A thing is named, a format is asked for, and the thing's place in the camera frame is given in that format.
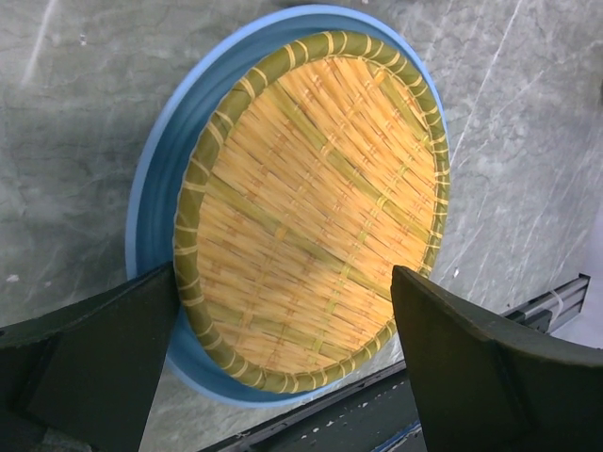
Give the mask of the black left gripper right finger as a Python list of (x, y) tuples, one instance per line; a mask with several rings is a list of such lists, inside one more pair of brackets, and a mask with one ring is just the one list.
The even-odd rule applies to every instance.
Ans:
[(602, 352), (395, 266), (391, 299), (430, 451), (599, 451)]

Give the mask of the woven bamboo plate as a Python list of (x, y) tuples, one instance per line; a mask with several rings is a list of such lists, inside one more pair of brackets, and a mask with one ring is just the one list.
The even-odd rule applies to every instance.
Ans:
[(193, 333), (275, 394), (347, 376), (395, 334), (395, 265), (428, 276), (448, 210), (445, 121), (382, 40), (323, 31), (252, 66), (187, 162), (173, 259)]

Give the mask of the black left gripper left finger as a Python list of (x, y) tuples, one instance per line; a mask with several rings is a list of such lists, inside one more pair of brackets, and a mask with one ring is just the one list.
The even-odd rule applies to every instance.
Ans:
[(1, 448), (51, 428), (95, 451), (136, 451), (180, 301), (165, 264), (105, 293), (1, 329)]

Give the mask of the black table front frame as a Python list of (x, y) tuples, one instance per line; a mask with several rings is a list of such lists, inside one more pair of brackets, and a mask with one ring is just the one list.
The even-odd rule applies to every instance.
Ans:
[(399, 362), (207, 451), (425, 451), (406, 364)]

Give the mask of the aluminium rail frame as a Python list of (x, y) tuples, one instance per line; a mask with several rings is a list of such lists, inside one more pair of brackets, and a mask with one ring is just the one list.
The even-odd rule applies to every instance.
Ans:
[(574, 280), (508, 310), (502, 316), (529, 329), (552, 334), (581, 312), (591, 277), (579, 274)]

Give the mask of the blue plastic plate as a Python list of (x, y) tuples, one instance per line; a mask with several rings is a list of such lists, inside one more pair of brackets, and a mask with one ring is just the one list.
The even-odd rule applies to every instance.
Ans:
[[(437, 91), (427, 67), (404, 38), (364, 12), (312, 4), (281, 9), (242, 26), (187, 74), (148, 136), (127, 211), (125, 262), (129, 279), (171, 261), (174, 215), (188, 156), (220, 99), (263, 57), (295, 39), (327, 30), (364, 33), (387, 43), (413, 63), (431, 92)], [(328, 390), (321, 387), (278, 395), (232, 379), (205, 353), (184, 313), (176, 318), (166, 363), (194, 391), (237, 407), (284, 407), (307, 402)]]

